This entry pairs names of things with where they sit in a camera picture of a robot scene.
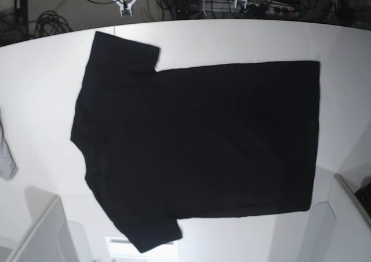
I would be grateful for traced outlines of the black T-shirt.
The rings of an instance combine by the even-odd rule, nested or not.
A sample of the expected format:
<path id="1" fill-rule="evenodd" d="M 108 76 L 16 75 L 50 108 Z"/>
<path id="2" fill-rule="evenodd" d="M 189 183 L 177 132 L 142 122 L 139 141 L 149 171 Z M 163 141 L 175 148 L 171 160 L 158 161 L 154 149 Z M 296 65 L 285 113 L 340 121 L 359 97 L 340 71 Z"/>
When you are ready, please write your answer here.
<path id="1" fill-rule="evenodd" d="M 178 221 L 305 212 L 319 137 L 317 61 L 156 71 L 160 49 L 97 32 L 71 141 L 85 180 L 133 244 Z"/>

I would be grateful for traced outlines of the white left bin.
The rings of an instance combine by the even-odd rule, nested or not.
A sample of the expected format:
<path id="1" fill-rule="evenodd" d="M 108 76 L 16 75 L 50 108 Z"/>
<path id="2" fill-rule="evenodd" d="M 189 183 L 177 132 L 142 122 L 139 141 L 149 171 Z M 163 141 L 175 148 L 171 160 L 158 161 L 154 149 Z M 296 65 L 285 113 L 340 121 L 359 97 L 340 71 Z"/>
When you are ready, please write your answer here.
<path id="1" fill-rule="evenodd" d="M 79 261 L 63 204 L 54 196 L 6 261 Z"/>

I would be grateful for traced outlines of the white bin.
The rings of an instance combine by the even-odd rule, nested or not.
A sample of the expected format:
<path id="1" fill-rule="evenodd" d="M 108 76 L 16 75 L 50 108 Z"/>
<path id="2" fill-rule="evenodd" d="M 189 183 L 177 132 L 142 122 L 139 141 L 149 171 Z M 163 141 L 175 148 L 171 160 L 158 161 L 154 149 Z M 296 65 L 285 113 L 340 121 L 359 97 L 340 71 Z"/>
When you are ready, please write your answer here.
<path id="1" fill-rule="evenodd" d="M 370 216 L 339 174 L 328 201 L 310 210 L 300 255 L 300 261 L 370 261 Z"/>
<path id="2" fill-rule="evenodd" d="M 79 261 L 63 204 L 54 196 L 6 261 Z"/>

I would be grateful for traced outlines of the grey cloth at left edge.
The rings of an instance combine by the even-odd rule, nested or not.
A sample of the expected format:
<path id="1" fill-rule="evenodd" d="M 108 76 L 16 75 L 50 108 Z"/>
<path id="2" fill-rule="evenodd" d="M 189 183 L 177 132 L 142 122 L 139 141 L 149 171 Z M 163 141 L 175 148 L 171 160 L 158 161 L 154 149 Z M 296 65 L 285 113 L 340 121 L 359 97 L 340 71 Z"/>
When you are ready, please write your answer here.
<path id="1" fill-rule="evenodd" d="M 6 141 L 1 115 L 1 178 L 9 181 L 18 173 L 19 169 Z"/>

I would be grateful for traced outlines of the white right bin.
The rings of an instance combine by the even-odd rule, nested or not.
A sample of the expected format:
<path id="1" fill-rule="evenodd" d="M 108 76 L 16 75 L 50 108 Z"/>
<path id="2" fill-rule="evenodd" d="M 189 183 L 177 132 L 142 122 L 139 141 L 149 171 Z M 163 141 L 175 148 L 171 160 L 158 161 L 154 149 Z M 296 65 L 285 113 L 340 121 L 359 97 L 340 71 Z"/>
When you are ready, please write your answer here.
<path id="1" fill-rule="evenodd" d="M 310 210 L 300 255 L 300 261 L 370 261 L 370 216 L 339 174 L 328 201 Z"/>

